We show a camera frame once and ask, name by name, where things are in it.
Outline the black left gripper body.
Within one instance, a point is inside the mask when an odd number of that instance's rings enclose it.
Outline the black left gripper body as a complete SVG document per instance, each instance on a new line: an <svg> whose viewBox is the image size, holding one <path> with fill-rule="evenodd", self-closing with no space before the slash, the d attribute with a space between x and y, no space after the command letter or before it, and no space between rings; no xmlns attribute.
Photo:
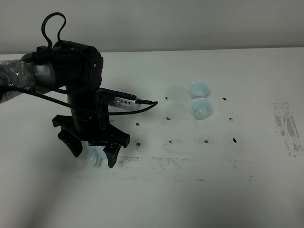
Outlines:
<svg viewBox="0 0 304 228"><path fill-rule="evenodd" d="M68 103L76 107L98 111L101 114L90 114L71 109L71 116L57 115L53 118L54 127L61 127L81 142L93 145L121 144L124 148L130 142L130 136L110 124L108 105L103 103L101 90L90 94L69 95Z"/></svg>

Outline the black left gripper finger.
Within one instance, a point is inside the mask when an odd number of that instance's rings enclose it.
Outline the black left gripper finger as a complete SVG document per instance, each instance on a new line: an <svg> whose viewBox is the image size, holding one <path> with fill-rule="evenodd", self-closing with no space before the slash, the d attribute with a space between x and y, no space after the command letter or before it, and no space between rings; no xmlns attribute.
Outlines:
<svg viewBox="0 0 304 228"><path fill-rule="evenodd" d="M108 167L113 168L116 164L119 150L121 148L121 144L105 144L104 145L104 153L106 154Z"/></svg>
<svg viewBox="0 0 304 228"><path fill-rule="evenodd" d="M58 134L58 138L67 145L75 157L78 157L82 153L83 146L81 141L71 133L61 130Z"/></svg>

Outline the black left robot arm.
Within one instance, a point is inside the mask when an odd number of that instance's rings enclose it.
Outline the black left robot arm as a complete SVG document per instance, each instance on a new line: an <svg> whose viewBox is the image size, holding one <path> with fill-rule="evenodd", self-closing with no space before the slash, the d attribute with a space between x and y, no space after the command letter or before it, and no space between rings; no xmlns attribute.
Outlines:
<svg viewBox="0 0 304 228"><path fill-rule="evenodd" d="M130 136L110 123L109 106L132 106L136 96L101 88L104 59L96 48L71 41L54 47L38 47L20 60L0 65L0 100L6 102L22 93L47 99L48 92L67 95L62 105L71 115L57 115L54 127L60 127L58 138L75 157L83 144L105 156L114 167L119 150L127 147Z"/></svg>

